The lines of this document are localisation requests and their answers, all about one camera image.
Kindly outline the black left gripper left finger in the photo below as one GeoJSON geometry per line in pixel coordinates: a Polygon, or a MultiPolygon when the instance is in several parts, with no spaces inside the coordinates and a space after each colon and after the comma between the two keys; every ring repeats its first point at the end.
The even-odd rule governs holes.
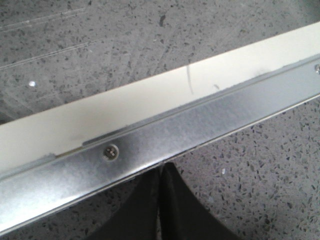
{"type": "Polygon", "coordinates": [[[141,175],[140,181],[122,207],[89,240],[155,240],[160,173],[157,169],[141,175]]]}

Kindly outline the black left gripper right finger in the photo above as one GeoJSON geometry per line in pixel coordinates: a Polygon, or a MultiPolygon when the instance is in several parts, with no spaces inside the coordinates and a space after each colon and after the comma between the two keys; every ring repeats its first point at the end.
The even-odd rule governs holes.
{"type": "Polygon", "coordinates": [[[188,188],[174,163],[162,168],[159,214],[163,240],[238,240],[188,188]]]}

